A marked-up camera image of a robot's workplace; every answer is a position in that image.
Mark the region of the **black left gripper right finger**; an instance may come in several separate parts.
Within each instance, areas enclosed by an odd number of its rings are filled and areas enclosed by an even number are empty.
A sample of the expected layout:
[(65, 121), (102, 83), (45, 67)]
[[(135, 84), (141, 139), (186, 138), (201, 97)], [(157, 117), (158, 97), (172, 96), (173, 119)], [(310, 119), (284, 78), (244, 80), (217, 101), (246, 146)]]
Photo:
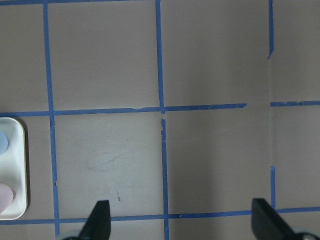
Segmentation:
[(296, 239), (296, 233), (264, 198), (252, 199), (251, 230), (257, 240)]

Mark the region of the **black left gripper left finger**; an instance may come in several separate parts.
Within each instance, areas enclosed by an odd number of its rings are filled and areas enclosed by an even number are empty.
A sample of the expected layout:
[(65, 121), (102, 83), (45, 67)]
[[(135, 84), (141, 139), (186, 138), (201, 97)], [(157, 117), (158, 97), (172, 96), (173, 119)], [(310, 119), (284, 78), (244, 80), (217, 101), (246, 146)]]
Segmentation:
[(111, 235), (111, 213), (108, 200), (98, 201), (77, 236), (80, 240), (108, 240)]

